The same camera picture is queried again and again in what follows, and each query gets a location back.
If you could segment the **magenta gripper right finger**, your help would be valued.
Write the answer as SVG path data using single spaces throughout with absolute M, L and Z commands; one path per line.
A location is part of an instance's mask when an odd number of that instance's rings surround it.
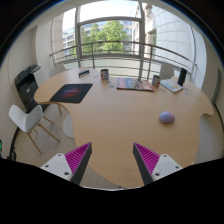
M 133 144 L 133 154 L 145 185 L 182 169 L 168 154 L 157 154 L 138 143 Z

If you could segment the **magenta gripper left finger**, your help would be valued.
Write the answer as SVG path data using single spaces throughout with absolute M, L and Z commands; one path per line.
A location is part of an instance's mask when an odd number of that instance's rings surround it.
M 67 154 L 57 153 L 41 168 L 79 185 L 92 154 L 92 144 L 86 143 Z

